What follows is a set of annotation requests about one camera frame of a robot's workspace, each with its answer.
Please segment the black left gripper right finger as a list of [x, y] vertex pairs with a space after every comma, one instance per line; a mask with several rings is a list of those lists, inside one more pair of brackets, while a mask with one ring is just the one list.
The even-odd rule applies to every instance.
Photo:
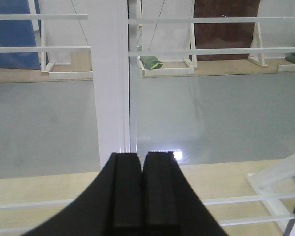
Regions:
[[149, 152], [143, 179], [147, 235], [226, 235], [190, 186], [172, 152]]

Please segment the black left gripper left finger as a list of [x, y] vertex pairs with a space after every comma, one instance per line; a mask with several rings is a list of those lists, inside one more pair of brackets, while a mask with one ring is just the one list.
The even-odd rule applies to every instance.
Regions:
[[27, 236], [138, 236], [141, 165], [135, 153], [112, 153], [93, 182]]

